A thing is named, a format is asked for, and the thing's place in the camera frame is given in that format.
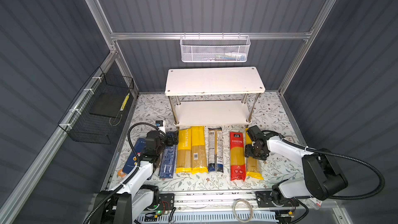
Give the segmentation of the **red spaghetti pack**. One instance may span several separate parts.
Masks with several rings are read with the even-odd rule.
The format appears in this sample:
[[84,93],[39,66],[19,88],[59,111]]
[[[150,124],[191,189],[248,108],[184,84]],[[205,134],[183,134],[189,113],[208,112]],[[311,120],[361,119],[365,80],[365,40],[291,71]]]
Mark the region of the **red spaghetti pack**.
[[243,134],[230,132],[231,181],[246,179],[245,145]]

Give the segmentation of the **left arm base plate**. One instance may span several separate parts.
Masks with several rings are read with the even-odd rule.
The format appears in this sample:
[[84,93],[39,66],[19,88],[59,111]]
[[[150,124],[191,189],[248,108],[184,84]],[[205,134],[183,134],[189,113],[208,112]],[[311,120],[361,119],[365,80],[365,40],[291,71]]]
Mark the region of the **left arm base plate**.
[[160,194],[159,199],[147,207],[146,211],[171,211],[174,208],[175,194]]

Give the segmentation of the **blue white spaghetti pack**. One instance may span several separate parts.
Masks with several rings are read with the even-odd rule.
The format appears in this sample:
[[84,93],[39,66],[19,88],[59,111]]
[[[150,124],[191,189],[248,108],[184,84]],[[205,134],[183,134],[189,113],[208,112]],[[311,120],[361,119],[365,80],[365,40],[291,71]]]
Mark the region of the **blue white spaghetti pack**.
[[208,129],[208,172],[223,173],[222,128]]

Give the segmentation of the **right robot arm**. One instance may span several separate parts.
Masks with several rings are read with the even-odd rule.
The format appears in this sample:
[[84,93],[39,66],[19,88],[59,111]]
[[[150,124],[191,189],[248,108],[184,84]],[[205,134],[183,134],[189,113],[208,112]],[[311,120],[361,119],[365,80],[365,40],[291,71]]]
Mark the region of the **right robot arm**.
[[[386,181],[373,165],[328,149],[314,149],[289,142],[282,134],[271,130],[260,130],[256,125],[246,131],[252,141],[245,147],[245,156],[265,161],[270,154],[277,153],[302,166],[304,177],[301,179],[286,179],[272,187],[270,198],[275,206],[283,206],[290,199],[316,198],[355,201],[376,196],[385,187]],[[348,180],[337,159],[345,159],[373,171],[378,177],[377,187],[365,194],[354,196],[340,196],[338,193],[348,187]]]

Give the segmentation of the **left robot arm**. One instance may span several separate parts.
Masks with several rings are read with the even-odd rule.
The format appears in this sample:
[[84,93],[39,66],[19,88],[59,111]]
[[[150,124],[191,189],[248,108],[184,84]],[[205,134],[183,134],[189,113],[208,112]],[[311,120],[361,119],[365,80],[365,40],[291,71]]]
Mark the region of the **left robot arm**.
[[[146,147],[140,153],[136,151],[131,140],[131,131],[139,125],[153,128],[147,133]],[[133,169],[118,186],[98,193],[94,208],[83,221],[84,224],[137,224],[137,217],[146,208],[159,204],[159,188],[146,185],[145,182],[159,166],[165,147],[171,144],[166,135],[164,121],[133,124],[127,131],[127,141],[133,157],[136,158]]]

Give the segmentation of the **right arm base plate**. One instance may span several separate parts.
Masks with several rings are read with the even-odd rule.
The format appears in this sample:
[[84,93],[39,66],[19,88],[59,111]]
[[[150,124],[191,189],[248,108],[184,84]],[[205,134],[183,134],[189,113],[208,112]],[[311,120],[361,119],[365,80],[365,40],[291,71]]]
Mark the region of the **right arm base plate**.
[[294,199],[287,199],[275,190],[255,192],[258,207],[298,207],[299,203]]

